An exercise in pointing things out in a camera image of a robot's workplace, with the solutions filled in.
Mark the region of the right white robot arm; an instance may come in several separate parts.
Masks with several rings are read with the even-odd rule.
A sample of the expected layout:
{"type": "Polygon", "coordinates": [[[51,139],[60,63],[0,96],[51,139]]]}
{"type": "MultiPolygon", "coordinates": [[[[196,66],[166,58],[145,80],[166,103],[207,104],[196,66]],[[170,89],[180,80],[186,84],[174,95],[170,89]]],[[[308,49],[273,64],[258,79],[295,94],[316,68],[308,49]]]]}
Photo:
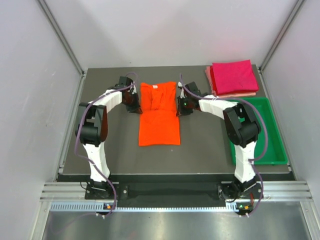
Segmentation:
{"type": "Polygon", "coordinates": [[[186,85],[179,82],[178,88],[181,89],[177,98],[178,117],[198,110],[224,120],[226,135],[235,149],[235,171],[234,180],[220,187],[220,197],[225,200],[245,198],[257,184],[253,159],[261,125],[255,111],[247,103],[201,94],[195,82],[186,85]]]}

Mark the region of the orange t shirt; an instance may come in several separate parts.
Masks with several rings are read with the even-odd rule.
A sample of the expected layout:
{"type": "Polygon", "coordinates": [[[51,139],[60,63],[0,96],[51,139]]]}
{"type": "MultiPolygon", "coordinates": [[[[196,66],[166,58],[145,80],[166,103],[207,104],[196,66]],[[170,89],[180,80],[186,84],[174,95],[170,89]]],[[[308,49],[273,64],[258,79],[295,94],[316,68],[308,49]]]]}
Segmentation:
{"type": "Polygon", "coordinates": [[[140,84],[140,147],[181,144],[180,121],[176,116],[176,85],[173,81],[140,84]]]}

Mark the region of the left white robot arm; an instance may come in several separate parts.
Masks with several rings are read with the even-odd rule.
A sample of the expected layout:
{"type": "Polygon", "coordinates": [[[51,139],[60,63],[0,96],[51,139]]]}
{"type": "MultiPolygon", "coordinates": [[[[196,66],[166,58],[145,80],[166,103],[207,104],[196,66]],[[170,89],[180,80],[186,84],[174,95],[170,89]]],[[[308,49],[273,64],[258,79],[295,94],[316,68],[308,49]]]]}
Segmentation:
{"type": "Polygon", "coordinates": [[[97,99],[78,105],[75,123],[74,153],[79,155],[82,145],[90,166],[90,180],[87,182],[87,199],[107,199],[116,196],[115,187],[109,180],[105,141],[108,135],[108,113],[118,105],[125,105],[126,111],[142,114],[136,81],[128,75],[120,76],[115,86],[108,88],[97,99]]]}

